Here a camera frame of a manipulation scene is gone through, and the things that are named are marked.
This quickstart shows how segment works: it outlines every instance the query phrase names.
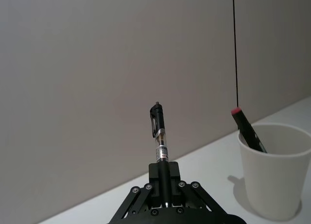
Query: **screw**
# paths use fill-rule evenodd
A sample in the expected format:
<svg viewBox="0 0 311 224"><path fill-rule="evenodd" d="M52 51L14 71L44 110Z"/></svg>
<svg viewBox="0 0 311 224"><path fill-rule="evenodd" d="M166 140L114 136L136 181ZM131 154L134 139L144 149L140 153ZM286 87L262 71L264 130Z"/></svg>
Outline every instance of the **screw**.
<svg viewBox="0 0 311 224"><path fill-rule="evenodd" d="M148 190L152 189L152 185L151 184L147 184L146 185L146 189L148 189Z"/></svg>
<svg viewBox="0 0 311 224"><path fill-rule="evenodd" d="M159 214L159 211L157 210L157 209L153 209L152 211L151 211L151 215L152 216L157 216Z"/></svg>
<svg viewBox="0 0 311 224"><path fill-rule="evenodd" d="M137 188L137 187L135 187L135 188L132 189L132 192L133 192L133 193L137 193L138 191L139 191L139 188Z"/></svg>
<svg viewBox="0 0 311 224"><path fill-rule="evenodd" d="M184 213L184 209L181 208L181 207L179 207L179 208L176 209L176 212L177 212L178 214L182 214L182 213Z"/></svg>
<svg viewBox="0 0 311 224"><path fill-rule="evenodd" d="M185 182L183 182L183 181L180 181L180 182L178 183L178 186L181 187L181 188L184 187L185 185L186 185L186 184L185 184Z"/></svg>
<svg viewBox="0 0 311 224"><path fill-rule="evenodd" d="M193 184L192 184L192 187L195 188L195 189L198 188L198 187L199 187L199 183L196 183L196 182L193 183Z"/></svg>

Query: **white table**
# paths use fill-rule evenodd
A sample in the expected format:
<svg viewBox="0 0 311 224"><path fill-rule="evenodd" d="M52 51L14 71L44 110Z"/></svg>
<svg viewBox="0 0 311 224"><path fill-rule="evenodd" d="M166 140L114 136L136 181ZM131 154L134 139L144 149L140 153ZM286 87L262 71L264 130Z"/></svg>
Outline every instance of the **white table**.
<svg viewBox="0 0 311 224"><path fill-rule="evenodd" d="M311 133L311 97L259 122L288 123ZM277 223L261 218L249 206L236 135L236 132L232 133L178 159L181 178L187 183L200 182L227 213L240 216L248 224ZM40 224L106 224L130 188L133 186L142 187L147 182L148 174L145 174ZM290 221L282 222L283 224L311 223L311 165L307 173L301 201L302 206L298 214Z"/></svg>

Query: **pen tip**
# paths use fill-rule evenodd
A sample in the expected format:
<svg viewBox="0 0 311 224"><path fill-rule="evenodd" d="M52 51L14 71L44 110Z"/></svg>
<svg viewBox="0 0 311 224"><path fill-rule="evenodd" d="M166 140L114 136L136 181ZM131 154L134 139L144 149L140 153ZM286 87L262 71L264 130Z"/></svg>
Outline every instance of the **pen tip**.
<svg viewBox="0 0 311 224"><path fill-rule="evenodd" d="M237 113L240 112L240 111L242 111L241 108L240 108L240 107L237 107L237 108L235 108L235 109L233 109L233 110L231 111L231 114L232 114L232 115L235 115L235 114L237 114Z"/></svg>

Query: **cup rim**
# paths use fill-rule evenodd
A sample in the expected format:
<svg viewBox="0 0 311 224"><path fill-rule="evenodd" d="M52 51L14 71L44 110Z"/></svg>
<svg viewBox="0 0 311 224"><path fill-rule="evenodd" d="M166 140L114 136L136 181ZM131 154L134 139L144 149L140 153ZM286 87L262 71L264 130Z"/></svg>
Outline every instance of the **cup rim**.
<svg viewBox="0 0 311 224"><path fill-rule="evenodd" d="M262 122L262 123L254 123L254 124L252 124L252 126L261 126L261 125L276 125L276 126L283 126L283 127L292 128L292 129L295 129L297 131L300 131L300 132L306 134L307 136L309 136L311 138L311 134L308 133L307 131L305 131L305 130L299 128L299 127L296 127L296 126L293 126L293 125L290 125L290 124L286 124L286 123L274 123L274 122L267 123L267 122ZM237 133L237 138L238 138L238 142L239 142L240 146L242 146L246 150L252 151L253 153L261 155L261 156L276 157L276 158L293 158L293 157L301 157L301 156L305 156L305 155L311 154L311 148L306 150L306 151L304 151L304 152L297 153L297 154L291 154L291 155L279 155L279 154L264 153L264 152L260 152L258 150L254 150L254 149L246 146L240 140L239 136L240 136L240 131L238 131L238 133Z"/></svg>

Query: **paper cup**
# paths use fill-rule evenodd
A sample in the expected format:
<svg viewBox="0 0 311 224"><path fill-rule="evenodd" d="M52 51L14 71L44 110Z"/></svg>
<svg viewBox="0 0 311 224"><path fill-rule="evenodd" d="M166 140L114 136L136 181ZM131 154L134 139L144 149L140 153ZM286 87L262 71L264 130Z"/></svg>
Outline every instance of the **paper cup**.
<svg viewBox="0 0 311 224"><path fill-rule="evenodd" d="M311 135L278 123L253 128L268 153L249 148L238 133L249 203L267 219L288 220L299 206L311 158Z"/></svg>

